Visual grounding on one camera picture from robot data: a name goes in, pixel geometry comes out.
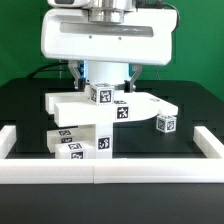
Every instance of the black cable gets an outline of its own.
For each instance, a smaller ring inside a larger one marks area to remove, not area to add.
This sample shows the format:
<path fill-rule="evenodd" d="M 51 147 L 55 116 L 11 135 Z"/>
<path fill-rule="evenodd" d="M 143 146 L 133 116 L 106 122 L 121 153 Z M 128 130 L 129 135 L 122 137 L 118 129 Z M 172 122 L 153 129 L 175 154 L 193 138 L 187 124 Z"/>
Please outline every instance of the black cable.
<path fill-rule="evenodd" d="M 156 76 L 157 76 L 157 79 L 160 80 L 160 76 L 159 76 L 159 72 L 157 70 L 157 67 L 154 65 L 154 70 L 155 70 L 155 73 L 156 73 Z"/>
<path fill-rule="evenodd" d="M 47 70 L 45 70 L 47 68 L 52 68 L 52 67 L 57 67 L 57 66 L 60 66 L 60 65 L 67 65 L 67 64 L 68 64 L 68 62 L 57 62 L 57 63 L 53 63 L 53 64 L 50 64 L 50 65 L 44 65 L 44 66 L 36 69 L 35 71 L 31 72 L 30 74 L 28 74 L 26 76 L 26 79 L 32 79 L 37 73 L 47 71 Z"/>
<path fill-rule="evenodd" d="M 51 69 L 51 70 L 42 70 L 42 71 L 39 71 L 38 73 L 40 72 L 69 72 L 69 70 Z"/>

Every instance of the black tabletop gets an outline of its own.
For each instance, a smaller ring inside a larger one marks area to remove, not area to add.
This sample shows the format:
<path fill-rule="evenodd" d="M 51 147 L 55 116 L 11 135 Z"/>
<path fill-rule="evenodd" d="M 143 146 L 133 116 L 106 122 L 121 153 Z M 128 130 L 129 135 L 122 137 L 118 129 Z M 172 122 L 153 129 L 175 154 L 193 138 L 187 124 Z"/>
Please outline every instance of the black tabletop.
<path fill-rule="evenodd" d="M 192 141 L 206 126 L 224 142 L 224 103 L 184 81 L 138 81 L 137 91 L 178 106 L 177 131 L 156 119 L 114 124 L 114 158 L 202 158 Z M 46 131 L 58 129 L 45 111 L 47 92 L 74 91 L 72 80 L 15 79 L 0 88 L 0 128 L 15 124 L 8 158 L 53 158 Z M 223 223 L 223 184 L 0 185 L 0 223 Z"/>

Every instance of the white frame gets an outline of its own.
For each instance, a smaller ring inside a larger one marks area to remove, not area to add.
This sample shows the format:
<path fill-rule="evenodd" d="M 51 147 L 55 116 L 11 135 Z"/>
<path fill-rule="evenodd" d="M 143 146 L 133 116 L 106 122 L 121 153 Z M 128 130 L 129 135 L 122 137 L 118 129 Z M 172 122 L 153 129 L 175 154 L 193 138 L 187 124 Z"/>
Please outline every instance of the white frame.
<path fill-rule="evenodd" d="M 15 132 L 2 131 L 12 145 Z M 193 139 L 212 159 L 1 159 L 0 184 L 224 183 L 224 146 L 205 127 Z"/>

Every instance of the small cube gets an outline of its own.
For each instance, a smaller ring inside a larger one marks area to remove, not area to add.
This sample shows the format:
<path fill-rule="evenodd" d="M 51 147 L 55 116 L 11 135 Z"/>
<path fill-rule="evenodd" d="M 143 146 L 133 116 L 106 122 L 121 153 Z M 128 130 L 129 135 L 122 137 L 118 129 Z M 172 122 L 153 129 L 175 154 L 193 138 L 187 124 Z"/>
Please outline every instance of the small cube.
<path fill-rule="evenodd" d="M 114 86 L 107 83 L 91 84 L 91 100 L 97 105 L 113 104 Z"/>
<path fill-rule="evenodd" d="M 177 118 L 174 116 L 157 116 L 156 129 L 164 133 L 176 131 Z"/>
<path fill-rule="evenodd" d="M 68 144 L 56 145 L 55 149 L 56 159 L 94 159 L 95 149 L 94 143 L 71 142 Z"/>

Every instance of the green wall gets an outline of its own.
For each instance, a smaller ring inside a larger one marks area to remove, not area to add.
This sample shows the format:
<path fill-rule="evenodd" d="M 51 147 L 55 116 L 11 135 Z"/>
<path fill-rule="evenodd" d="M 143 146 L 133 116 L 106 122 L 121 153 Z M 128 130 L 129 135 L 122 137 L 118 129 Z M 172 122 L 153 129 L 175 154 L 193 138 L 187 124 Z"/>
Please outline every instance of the green wall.
<path fill-rule="evenodd" d="M 173 35 L 173 58 L 158 67 L 162 80 L 191 80 L 224 100 L 224 1 L 167 0 L 181 14 Z M 47 0 L 0 1 L 0 85 L 24 77 L 50 63 L 40 51 L 42 19 Z M 140 79 L 156 79 L 144 66 Z"/>

